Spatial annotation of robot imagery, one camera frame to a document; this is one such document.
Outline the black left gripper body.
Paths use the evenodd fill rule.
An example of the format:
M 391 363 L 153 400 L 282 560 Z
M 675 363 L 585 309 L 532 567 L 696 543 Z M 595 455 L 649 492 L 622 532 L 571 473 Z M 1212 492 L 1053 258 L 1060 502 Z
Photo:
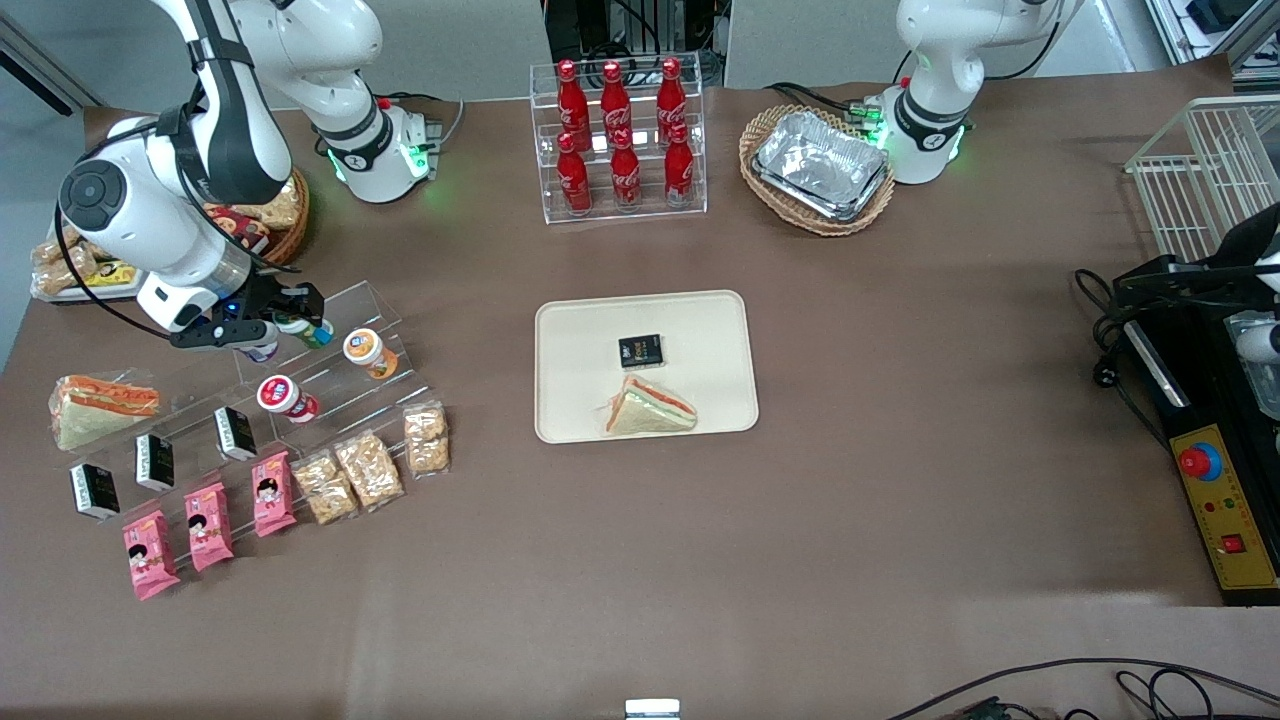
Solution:
M 1233 227 L 1217 251 L 1203 260 L 1203 266 L 1231 272 L 1233 281 L 1240 281 L 1260 296 L 1277 296 L 1277 225 L 1279 204 L 1275 202 Z

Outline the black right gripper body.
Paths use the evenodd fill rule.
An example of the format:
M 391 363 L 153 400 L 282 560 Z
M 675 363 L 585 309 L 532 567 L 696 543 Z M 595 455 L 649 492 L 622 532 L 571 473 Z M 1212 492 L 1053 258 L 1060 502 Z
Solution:
M 242 325 L 246 322 L 270 322 L 276 316 L 297 319 L 303 315 L 303 291 L 283 284 L 276 275 L 252 273 L 230 296 L 221 299 L 204 315 L 204 325 L 212 328 Z

